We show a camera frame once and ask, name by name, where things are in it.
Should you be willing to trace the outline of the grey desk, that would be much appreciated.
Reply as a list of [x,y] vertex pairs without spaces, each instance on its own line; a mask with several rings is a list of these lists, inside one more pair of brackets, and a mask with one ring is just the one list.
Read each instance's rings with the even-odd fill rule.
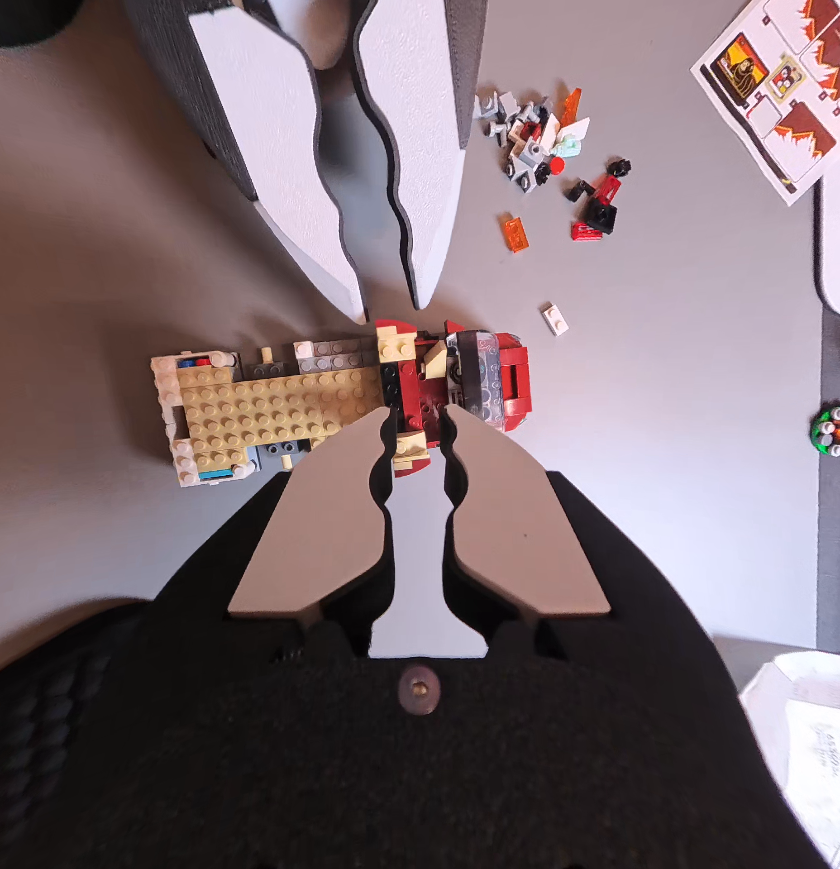
[[[709,634],[840,650],[816,557],[827,462],[807,436],[829,318],[812,206],[781,200],[689,71],[741,6],[489,3],[481,81],[582,88],[570,176],[632,162],[600,244],[569,238],[560,185],[523,199],[474,126],[445,267],[417,312],[382,141],[349,76],[321,89],[323,169],[371,316],[518,335],[534,411],[513,439],[621,527]],[[182,489],[152,356],[292,358],[296,340],[363,333],[207,154],[121,2],[0,49],[0,668],[106,599],[152,598],[277,469]]]

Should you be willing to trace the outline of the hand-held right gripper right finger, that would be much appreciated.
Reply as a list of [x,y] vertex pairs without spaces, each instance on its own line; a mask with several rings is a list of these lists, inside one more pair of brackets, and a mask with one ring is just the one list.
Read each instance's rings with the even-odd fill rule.
[[546,470],[529,452],[457,405],[445,409],[440,448],[458,569],[533,619],[610,613]]

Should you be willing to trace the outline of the green round plate with pieces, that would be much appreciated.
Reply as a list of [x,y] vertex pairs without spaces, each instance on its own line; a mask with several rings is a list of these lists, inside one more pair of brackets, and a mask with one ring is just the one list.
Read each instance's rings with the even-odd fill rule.
[[832,405],[812,420],[809,438],[822,454],[840,457],[840,405]]

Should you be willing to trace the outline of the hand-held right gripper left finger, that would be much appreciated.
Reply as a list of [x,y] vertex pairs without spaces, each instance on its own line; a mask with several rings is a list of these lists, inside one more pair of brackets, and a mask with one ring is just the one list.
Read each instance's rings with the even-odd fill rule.
[[290,479],[228,606],[311,621],[385,553],[395,421],[380,407],[325,440]]

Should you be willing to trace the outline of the printed instruction sheet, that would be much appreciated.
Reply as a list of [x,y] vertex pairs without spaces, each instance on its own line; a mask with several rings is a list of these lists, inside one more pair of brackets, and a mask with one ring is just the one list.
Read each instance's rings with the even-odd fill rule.
[[753,1],[691,72],[787,204],[840,159],[840,1]]

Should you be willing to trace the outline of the tan and dark red brick model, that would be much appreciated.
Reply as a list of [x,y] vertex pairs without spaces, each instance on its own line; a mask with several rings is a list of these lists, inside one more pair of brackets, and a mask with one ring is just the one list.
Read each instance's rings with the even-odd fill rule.
[[[505,433],[532,410],[530,358],[511,333],[447,320],[434,334],[377,320],[374,336],[294,343],[295,362],[265,347],[255,363],[237,352],[183,351],[151,360],[158,404],[181,487],[241,480],[262,455],[291,470],[296,456],[380,407],[395,410],[396,478],[430,464],[444,408],[458,405]],[[448,346],[447,377],[426,381],[425,353]]]

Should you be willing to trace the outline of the black padded cushion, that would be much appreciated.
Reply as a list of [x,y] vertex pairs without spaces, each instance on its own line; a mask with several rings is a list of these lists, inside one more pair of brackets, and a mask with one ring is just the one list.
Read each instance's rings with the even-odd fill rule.
[[0,1],[0,48],[54,38],[77,15],[82,1]]
[[92,615],[0,670],[0,867],[56,788],[110,661],[149,605]]

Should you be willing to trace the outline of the white round plate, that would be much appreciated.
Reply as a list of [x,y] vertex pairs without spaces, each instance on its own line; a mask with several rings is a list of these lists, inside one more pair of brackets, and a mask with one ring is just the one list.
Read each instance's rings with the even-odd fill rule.
[[814,188],[813,273],[824,305],[840,315],[840,163]]

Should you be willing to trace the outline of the red and black brick piece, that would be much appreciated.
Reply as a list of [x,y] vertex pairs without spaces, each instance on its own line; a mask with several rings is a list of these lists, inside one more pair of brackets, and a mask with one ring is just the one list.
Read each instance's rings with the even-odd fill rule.
[[568,191],[568,201],[578,202],[582,196],[587,197],[582,218],[572,224],[570,237],[574,242],[599,241],[603,236],[613,232],[617,207],[613,199],[621,187],[621,180],[616,175],[607,173],[597,187],[585,180],[579,180]]

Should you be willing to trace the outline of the white paper bag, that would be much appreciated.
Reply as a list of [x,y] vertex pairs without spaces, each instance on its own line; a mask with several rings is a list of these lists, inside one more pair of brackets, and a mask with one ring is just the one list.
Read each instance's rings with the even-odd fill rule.
[[840,654],[781,654],[740,692],[763,758],[829,866],[840,868]]

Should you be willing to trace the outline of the pile of small grey bricks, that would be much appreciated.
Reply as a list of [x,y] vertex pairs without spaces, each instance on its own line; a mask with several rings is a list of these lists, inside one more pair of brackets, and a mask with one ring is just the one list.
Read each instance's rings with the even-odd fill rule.
[[558,141],[571,135],[582,139],[583,145],[587,136],[587,116],[560,129],[565,99],[556,103],[548,95],[539,101],[521,102],[510,91],[487,91],[475,96],[474,119],[482,123],[484,136],[505,150],[504,174],[524,193],[566,169],[568,161],[552,153]]

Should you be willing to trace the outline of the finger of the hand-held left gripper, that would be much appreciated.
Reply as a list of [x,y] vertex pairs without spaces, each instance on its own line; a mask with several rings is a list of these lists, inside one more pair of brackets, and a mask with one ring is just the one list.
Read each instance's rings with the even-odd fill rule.
[[310,59],[275,24],[235,5],[189,16],[263,221],[349,320],[368,314],[343,215],[319,166],[321,111]]
[[445,2],[372,2],[357,37],[363,92],[393,150],[403,262],[414,306],[422,310],[444,268],[465,160]]

